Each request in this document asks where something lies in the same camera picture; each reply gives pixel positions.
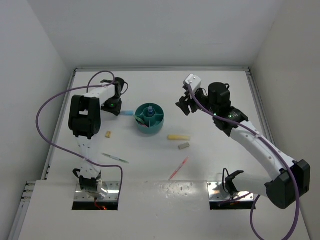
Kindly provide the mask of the blue highlighter marker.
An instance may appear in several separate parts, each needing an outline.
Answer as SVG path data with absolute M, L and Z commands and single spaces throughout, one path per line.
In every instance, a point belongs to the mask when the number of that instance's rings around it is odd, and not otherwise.
M 134 111 L 133 110 L 122 110 L 119 115 L 120 116 L 133 116 Z

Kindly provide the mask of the green correction tape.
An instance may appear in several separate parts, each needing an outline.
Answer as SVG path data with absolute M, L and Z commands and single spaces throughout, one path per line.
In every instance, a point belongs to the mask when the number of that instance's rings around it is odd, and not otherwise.
M 138 116 L 136 116 L 136 115 L 134 115 L 134 118 L 135 118 L 135 120 L 139 123 L 139 122 L 144 122 L 145 123 L 145 125 L 146 125 L 146 122 L 142 119 L 142 118 L 140 118 L 140 117 L 138 117 Z

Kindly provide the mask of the tan eraser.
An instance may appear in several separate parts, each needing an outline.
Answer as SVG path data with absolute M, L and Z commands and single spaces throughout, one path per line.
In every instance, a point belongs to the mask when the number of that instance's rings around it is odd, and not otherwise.
M 110 138 L 110 137 L 111 137 L 111 134 L 112 134 L 111 131 L 107 131 L 106 134 L 105 134 L 105 137 L 106 137 L 106 138 Z

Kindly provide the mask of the yellow highlighter marker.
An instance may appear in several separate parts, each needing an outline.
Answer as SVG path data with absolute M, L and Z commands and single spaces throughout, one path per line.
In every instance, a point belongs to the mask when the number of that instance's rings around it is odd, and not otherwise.
M 171 141 L 190 141 L 191 137 L 188 135 L 175 135 L 175 134 L 170 134 L 167 136 L 168 140 Z

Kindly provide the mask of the blue cap spray bottle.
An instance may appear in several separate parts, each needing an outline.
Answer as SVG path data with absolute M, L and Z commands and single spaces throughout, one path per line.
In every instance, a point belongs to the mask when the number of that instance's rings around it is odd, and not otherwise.
M 150 105 L 150 106 L 147 108 L 147 117 L 148 117 L 148 118 L 151 118 L 154 114 L 155 114 L 155 110 L 154 110 L 154 108 Z

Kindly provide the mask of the grey eraser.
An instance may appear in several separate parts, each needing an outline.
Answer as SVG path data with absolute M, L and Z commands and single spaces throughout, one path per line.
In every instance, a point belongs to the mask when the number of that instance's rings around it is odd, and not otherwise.
M 186 149 L 186 148 L 189 148 L 190 147 L 190 143 L 189 142 L 186 142 L 186 143 L 183 143 L 183 144 L 180 144 L 178 146 L 178 149 L 179 150 L 183 150 L 183 149 Z

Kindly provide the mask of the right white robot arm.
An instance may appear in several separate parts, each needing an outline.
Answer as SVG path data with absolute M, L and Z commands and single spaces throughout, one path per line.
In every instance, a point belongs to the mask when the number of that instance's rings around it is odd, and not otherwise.
M 184 81 L 185 94 L 176 106 L 188 116 L 200 110 L 212 117 L 215 126 L 244 147 L 266 170 L 268 176 L 255 176 L 239 169 L 223 179 L 223 188 L 232 197 L 251 192 L 268 198 L 279 209 L 300 204 L 310 189 L 311 166 L 295 160 L 261 135 L 249 118 L 231 102 L 229 84 L 214 82 L 204 92 L 201 83 Z

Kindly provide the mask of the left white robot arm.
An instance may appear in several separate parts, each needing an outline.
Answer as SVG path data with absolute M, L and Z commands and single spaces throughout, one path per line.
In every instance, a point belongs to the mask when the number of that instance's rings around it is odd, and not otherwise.
M 73 170 L 78 178 L 81 190 L 93 198 L 102 193 L 101 167 L 98 158 L 97 135 L 102 126 L 102 111 L 118 116 L 122 108 L 122 91 L 127 83 L 116 77 L 102 80 L 100 87 L 93 88 L 83 95 L 74 95 L 71 99 L 68 127 L 72 131 L 80 155 L 84 157 L 79 168 Z

